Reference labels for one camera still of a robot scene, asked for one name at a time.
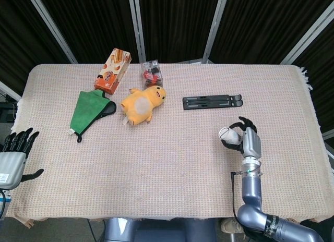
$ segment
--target black curtain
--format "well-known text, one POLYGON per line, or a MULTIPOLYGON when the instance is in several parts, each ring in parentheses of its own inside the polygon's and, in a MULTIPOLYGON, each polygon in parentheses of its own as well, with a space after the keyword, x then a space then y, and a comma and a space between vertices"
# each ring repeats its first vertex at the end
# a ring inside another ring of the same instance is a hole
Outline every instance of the black curtain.
POLYGON ((321 131, 334 129, 334 21, 293 62, 308 71, 321 131))
POLYGON ((228 0, 209 59, 279 64, 333 0, 228 0))
POLYGON ((334 138, 326 139, 325 142, 334 149, 334 138))
POLYGON ((203 57, 218 0, 139 0, 146 60, 203 57))
POLYGON ((129 0, 42 0, 79 63, 104 63, 114 47, 138 62, 129 0))
POLYGON ((30 0, 0 0, 0 81, 22 95, 43 63, 69 61, 30 0))

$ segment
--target yellow plush toy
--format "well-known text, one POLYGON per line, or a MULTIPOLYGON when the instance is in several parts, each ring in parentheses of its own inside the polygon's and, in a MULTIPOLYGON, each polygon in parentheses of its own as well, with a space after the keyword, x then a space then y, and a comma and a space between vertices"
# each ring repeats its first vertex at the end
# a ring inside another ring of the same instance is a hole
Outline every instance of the yellow plush toy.
POLYGON ((130 125, 138 125, 144 120, 151 121, 153 108, 161 105, 166 98, 166 91, 160 86, 149 87, 144 91, 132 88, 130 93, 121 102, 123 112, 126 114, 124 125, 127 122, 130 125))

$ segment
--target white tag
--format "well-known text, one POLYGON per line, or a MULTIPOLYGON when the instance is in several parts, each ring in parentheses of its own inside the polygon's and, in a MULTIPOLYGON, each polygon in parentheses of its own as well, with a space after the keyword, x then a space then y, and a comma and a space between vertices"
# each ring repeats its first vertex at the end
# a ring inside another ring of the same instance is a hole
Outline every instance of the white tag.
POLYGON ((125 116, 125 117, 123 118, 122 124, 123 124, 123 125, 126 125, 127 122, 128 122, 128 120, 127 120, 127 117, 125 116))
POLYGON ((68 134, 72 135, 73 133, 75 133, 73 129, 68 130, 68 134))
POLYGON ((6 183, 8 177, 9 177, 9 174, 6 174, 6 173, 0 173, 0 183, 6 183))

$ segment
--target cardboard box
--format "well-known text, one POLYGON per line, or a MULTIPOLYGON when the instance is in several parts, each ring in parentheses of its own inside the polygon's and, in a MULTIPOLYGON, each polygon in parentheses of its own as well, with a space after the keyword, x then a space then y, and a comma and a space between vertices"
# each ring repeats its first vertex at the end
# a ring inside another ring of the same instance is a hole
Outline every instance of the cardboard box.
POLYGON ((95 80, 95 89, 114 94, 130 62, 129 52, 114 48, 95 80))

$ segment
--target table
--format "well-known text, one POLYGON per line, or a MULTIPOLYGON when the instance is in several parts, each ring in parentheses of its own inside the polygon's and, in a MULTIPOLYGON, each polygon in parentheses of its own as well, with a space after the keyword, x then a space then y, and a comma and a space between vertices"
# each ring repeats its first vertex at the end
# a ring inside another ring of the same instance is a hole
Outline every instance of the table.
MULTIPOLYGON (((80 91, 93 90, 102 65, 39 65, 30 75, 13 131, 40 135, 25 173, 38 179, 12 192, 7 213, 26 224, 48 217, 228 217, 230 171, 242 156, 227 150, 218 131, 251 119, 262 140, 263 211, 297 221, 334 214, 334 183, 301 69, 283 65, 161 64, 166 101, 151 123, 122 125, 115 114, 96 121, 77 143, 67 131, 80 91), (241 94, 236 108, 183 110, 182 97, 241 94)), ((143 88, 131 64, 113 96, 143 88)), ((235 179, 236 208, 243 204, 235 179)))

